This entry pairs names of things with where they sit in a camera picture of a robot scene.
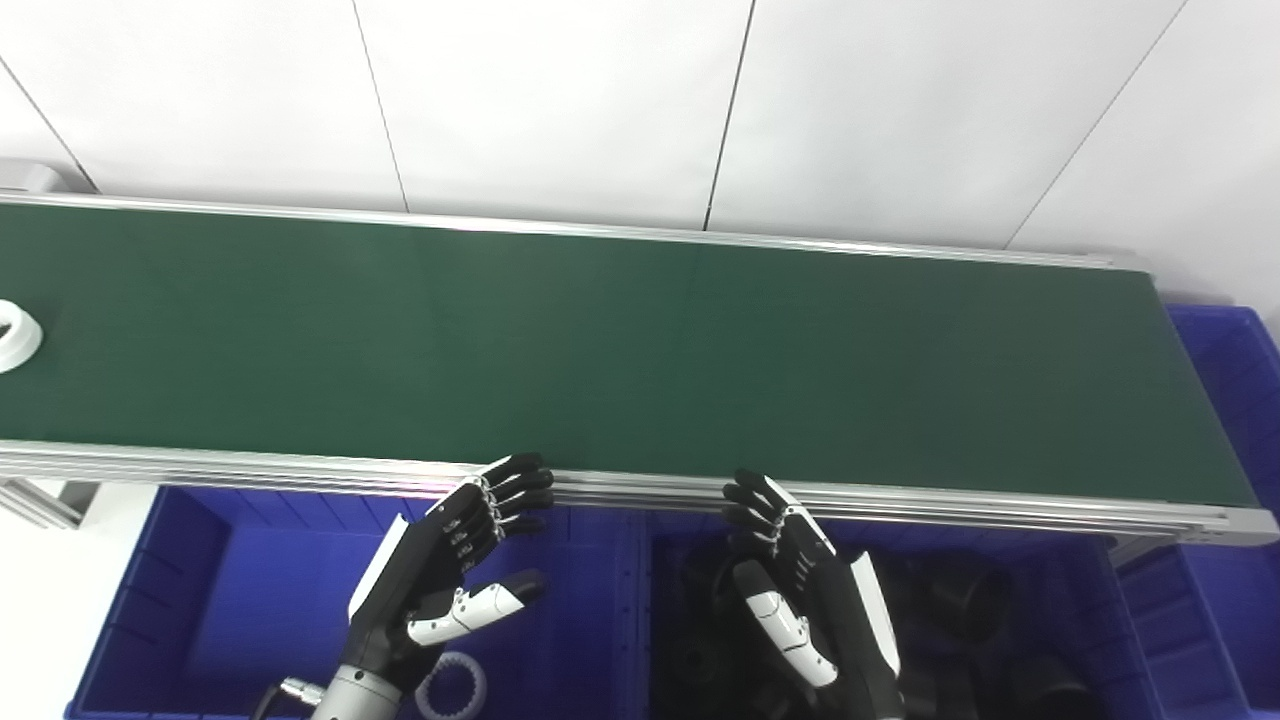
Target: aluminum frame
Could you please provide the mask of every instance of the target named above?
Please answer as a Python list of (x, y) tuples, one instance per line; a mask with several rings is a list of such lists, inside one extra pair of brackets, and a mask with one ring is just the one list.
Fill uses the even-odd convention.
[(296, 220), (321, 220), (335, 223), (403, 225), (440, 228), (462, 232), (494, 232), (511, 234), (562, 234), (575, 237), (600, 237), (611, 240), (637, 240), (658, 242), (695, 242), (700, 245), (735, 245), (773, 250), (806, 250), (812, 252), (837, 252), (845, 255), (877, 255), (888, 258), (916, 258), (929, 260), (969, 260), (978, 263), (1004, 263), (1012, 265), (1046, 265), (1057, 268), (1085, 268), (1096, 270), (1143, 272), (1130, 259), (1107, 255), (1065, 255), (1051, 252), (1018, 252), (1011, 250), (978, 247), (941, 247), (929, 245), (891, 245), (858, 242), (851, 240), (823, 240), (767, 234), (687, 231), (672, 228), (636, 228), (622, 225), (590, 225), (579, 223), (553, 223), (541, 220), (504, 220), (498, 218), (467, 218), (454, 215), (420, 215), (384, 210), (328, 210), (308, 208), (280, 208), (274, 205), (233, 205), (197, 202), (187, 200), (151, 200), (114, 197), (108, 195), (77, 193), (14, 193), (0, 192), (0, 204), (41, 205), (54, 208), (91, 208), (101, 210), (147, 210), (154, 213), (202, 213), (207, 215), (243, 215), (253, 218), (288, 218)]
[[(466, 462), (0, 441), (0, 469), (29, 479), (442, 497), (480, 466)], [(716, 511), (728, 478), (556, 470), (564, 505)], [(1266, 544), (1271, 512), (1139, 500), (909, 488), (781, 479), (818, 518), (1107, 534), (1117, 548), (1158, 543)]]

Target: white ring part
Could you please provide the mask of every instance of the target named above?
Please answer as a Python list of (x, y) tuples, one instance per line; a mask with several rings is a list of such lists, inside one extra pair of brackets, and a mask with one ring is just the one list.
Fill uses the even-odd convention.
[(0, 327), (9, 329), (0, 336), (0, 373), (8, 373), (36, 354), (45, 333), (31, 315), (8, 300), (0, 300)]
[[(451, 715), (444, 715), (431, 707), (431, 701), (426, 696), (431, 692), (431, 680), (435, 678), (435, 674), (440, 671), (440, 667), (448, 667), (449, 665), (471, 673), (472, 689), (471, 700), (467, 701), (466, 707)], [(486, 697), (489, 697), (489, 683), (485, 680), (484, 669), (480, 667), (480, 664), (474, 657), (465, 652), (445, 652), (440, 655), (440, 659), (435, 662), (435, 667), (431, 669), (431, 674), (413, 691), (413, 702), (417, 703), (417, 711), (426, 720), (471, 720), (480, 714)]]

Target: metal rail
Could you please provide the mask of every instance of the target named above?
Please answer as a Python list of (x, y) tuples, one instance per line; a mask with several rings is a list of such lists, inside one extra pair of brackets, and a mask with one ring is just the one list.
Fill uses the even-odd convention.
[[(29, 479), (188, 484), (440, 497), (476, 470), (465, 462), (0, 441), (0, 469)], [(727, 478), (557, 470), (566, 505), (714, 511)], [(1265, 544), (1266, 510), (1157, 501), (787, 482), (819, 518), (1064, 530), (1162, 542)]]

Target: cable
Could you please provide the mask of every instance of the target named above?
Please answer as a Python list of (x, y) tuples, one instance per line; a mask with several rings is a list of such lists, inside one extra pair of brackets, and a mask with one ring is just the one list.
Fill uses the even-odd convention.
[(248, 720), (266, 720), (266, 715), (275, 706), (275, 701), (279, 700), (283, 692), (279, 684), (266, 688), (266, 692), (259, 698), (257, 707), (253, 708), (253, 714), (248, 716)]

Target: robotic arm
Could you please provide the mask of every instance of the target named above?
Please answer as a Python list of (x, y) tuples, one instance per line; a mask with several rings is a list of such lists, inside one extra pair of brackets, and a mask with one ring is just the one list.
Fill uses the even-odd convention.
[(897, 643), (870, 556), (846, 564), (772, 478), (739, 470), (733, 480), (723, 514), (748, 530), (733, 538), (736, 548), (759, 557), (735, 566), (733, 582), (819, 715), (901, 719)]
[(315, 705), (319, 720), (393, 719), (445, 642), (543, 594), (538, 570), (470, 591), (462, 582), (504, 538), (543, 529), (541, 519), (522, 512), (550, 507), (553, 482), (539, 455), (508, 456), (466, 478), (417, 521), (397, 518), (352, 596), (351, 630), (329, 687), (289, 678), (269, 691), (255, 717), (284, 692)]

